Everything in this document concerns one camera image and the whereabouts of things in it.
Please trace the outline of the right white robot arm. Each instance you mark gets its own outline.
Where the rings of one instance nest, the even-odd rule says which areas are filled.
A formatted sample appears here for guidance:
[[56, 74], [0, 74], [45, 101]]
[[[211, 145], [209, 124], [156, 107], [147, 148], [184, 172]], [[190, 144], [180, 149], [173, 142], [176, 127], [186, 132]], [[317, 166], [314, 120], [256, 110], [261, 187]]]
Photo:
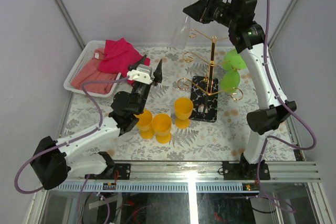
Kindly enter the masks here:
[[276, 78], [264, 44], [263, 28], [254, 20], [257, 0], [199, 0], [183, 9], [183, 13], [202, 24], [216, 21], [228, 28], [229, 40], [245, 62], [258, 98], [258, 110], [247, 114], [251, 129], [247, 147], [239, 166], [240, 175], [251, 179], [258, 173], [256, 165], [268, 134], [273, 133], [296, 110], [288, 101]]

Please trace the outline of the green plastic wine glass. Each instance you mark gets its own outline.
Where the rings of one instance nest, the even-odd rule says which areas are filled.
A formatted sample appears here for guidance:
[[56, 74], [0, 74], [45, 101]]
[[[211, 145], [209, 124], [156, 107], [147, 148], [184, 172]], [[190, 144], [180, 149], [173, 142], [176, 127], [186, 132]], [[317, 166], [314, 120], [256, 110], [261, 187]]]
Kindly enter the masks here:
[[234, 93], [240, 84], [240, 75], [238, 71], [232, 70], [224, 74], [220, 83], [222, 91], [227, 93]]

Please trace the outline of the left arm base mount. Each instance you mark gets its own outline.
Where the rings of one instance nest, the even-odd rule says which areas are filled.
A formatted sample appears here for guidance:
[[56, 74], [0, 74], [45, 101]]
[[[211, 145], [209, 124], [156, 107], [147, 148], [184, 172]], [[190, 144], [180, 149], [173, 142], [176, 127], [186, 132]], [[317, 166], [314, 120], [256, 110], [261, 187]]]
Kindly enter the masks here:
[[103, 158], [104, 169], [100, 173], [85, 174], [85, 178], [95, 180], [114, 180], [116, 183], [119, 180], [129, 180], [131, 174], [131, 164], [129, 163], [116, 163], [111, 156], [106, 152], [98, 154]]

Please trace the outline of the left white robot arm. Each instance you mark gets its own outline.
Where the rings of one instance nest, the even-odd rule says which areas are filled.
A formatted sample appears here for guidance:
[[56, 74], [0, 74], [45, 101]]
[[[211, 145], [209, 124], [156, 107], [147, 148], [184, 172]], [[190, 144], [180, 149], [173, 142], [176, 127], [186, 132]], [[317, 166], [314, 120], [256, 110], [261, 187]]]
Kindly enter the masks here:
[[144, 64], [146, 56], [129, 65], [127, 79], [133, 81], [130, 93], [120, 91], [113, 97], [112, 112], [100, 117], [100, 122], [82, 132], [53, 140], [43, 138], [30, 165], [42, 184], [51, 190], [73, 177], [112, 179], [114, 161], [106, 152], [84, 156], [96, 144], [120, 137], [131, 131], [139, 121], [152, 86], [162, 82], [162, 63], [156, 69]]

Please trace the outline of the gold wine glass rack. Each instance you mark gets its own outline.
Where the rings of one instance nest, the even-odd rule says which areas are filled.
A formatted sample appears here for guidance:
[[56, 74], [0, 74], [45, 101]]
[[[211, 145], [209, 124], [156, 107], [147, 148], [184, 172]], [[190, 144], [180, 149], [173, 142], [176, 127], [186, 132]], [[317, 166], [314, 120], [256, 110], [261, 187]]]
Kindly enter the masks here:
[[183, 53], [182, 59], [188, 63], [192, 62], [194, 57], [200, 59], [207, 65], [207, 73], [205, 76], [194, 76], [191, 80], [181, 78], [177, 81], [177, 87], [180, 90], [189, 89], [191, 92], [190, 99], [193, 102], [191, 120], [214, 123], [217, 120], [219, 94], [229, 93], [234, 101], [239, 101], [244, 97], [244, 93], [237, 84], [221, 90], [220, 82], [215, 77], [215, 67], [230, 62], [227, 60], [222, 62], [215, 60], [216, 43], [227, 38], [209, 37], [196, 29], [190, 29], [190, 32], [190, 38], [196, 38], [197, 35], [201, 35], [211, 41], [210, 58], [207, 60], [192, 51], [187, 51]]

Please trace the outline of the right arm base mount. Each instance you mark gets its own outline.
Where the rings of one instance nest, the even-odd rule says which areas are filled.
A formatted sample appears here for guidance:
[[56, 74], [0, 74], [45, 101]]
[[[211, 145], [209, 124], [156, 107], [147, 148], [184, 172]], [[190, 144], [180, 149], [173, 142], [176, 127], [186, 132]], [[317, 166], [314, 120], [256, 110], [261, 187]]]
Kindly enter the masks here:
[[[222, 162], [223, 176], [225, 180], [257, 180], [258, 163], [250, 164], [242, 154], [239, 162]], [[270, 180], [268, 165], [264, 160], [259, 165], [260, 180]]]

